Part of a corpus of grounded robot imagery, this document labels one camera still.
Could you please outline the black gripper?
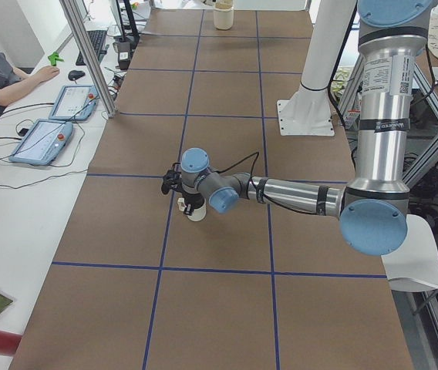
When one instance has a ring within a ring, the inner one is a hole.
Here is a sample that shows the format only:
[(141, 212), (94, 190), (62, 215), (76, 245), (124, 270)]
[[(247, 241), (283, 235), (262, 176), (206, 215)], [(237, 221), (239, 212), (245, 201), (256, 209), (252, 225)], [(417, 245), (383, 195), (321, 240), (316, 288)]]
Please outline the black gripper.
[(181, 185), (181, 193), (185, 200), (186, 207), (184, 209), (185, 215), (192, 215), (194, 212), (193, 206), (203, 205), (203, 196), (194, 188), (188, 187), (185, 184)]

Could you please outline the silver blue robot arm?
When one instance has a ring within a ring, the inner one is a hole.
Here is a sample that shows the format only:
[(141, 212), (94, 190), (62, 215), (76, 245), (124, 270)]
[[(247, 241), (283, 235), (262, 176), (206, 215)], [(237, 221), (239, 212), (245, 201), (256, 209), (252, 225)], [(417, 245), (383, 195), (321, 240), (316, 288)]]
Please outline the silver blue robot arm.
[(222, 175), (200, 148), (180, 160), (176, 189), (191, 220), (207, 208), (228, 212), (240, 199), (339, 220), (346, 243), (364, 254), (397, 250), (409, 230), (409, 188), (403, 182), (416, 56), (427, 44), (432, 1), (324, 1), (298, 91), (278, 102), (283, 135), (325, 135), (331, 126), (327, 88), (345, 41), (342, 29), (360, 17), (363, 58), (355, 177), (341, 189), (251, 173)]

